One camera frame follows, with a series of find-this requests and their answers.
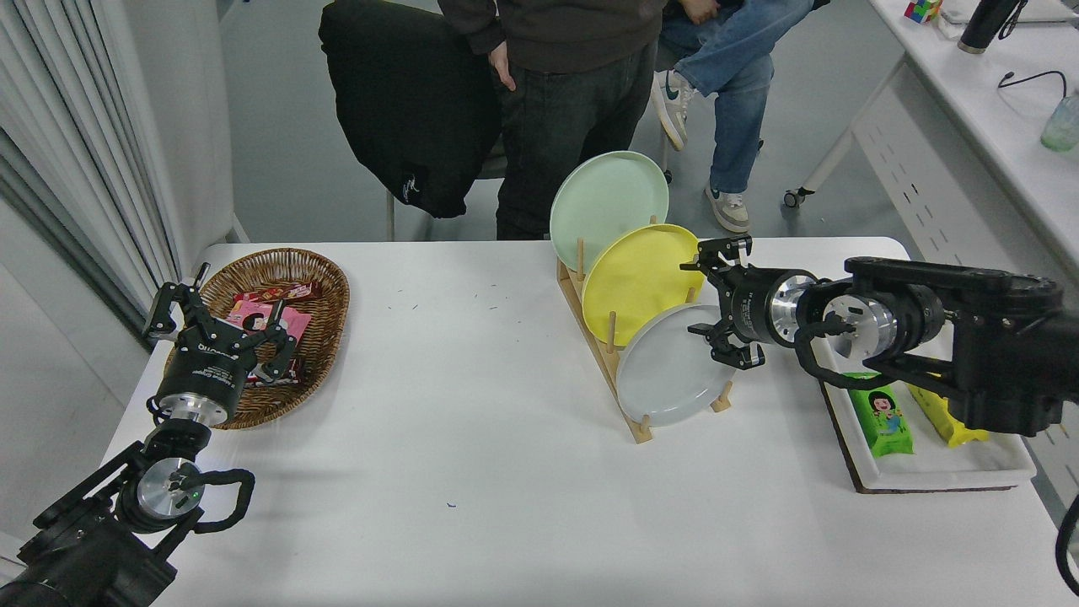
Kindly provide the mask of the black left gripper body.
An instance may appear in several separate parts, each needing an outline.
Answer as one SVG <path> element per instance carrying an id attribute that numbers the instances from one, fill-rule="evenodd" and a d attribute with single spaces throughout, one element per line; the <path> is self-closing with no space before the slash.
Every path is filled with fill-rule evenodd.
<path id="1" fill-rule="evenodd" d="M 203 397 L 219 406 L 238 406 L 247 376 L 247 355 L 230 353 L 226 346 L 177 341 L 159 385 L 158 406 L 169 406 L 181 397 Z"/>

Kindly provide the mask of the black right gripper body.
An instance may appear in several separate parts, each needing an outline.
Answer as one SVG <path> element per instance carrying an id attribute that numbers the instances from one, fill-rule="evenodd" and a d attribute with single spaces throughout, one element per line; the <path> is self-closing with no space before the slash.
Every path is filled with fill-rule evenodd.
<path id="1" fill-rule="evenodd" d="M 733 334 L 741 342 L 782 343 L 771 321 L 771 300 L 782 281 L 783 271 L 779 268 L 750 265 L 718 272 L 722 319 L 733 323 Z"/>

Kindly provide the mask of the standing person's hand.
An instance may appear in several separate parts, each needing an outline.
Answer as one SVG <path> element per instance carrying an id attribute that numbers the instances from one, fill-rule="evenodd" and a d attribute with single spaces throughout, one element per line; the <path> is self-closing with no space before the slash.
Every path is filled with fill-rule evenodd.
<path id="1" fill-rule="evenodd" d="M 500 84 L 509 92 L 516 92 L 517 84 L 510 73 L 510 61 L 506 40 L 502 40 L 496 47 L 489 51 L 488 63 L 493 68 L 494 72 L 496 72 Z"/>

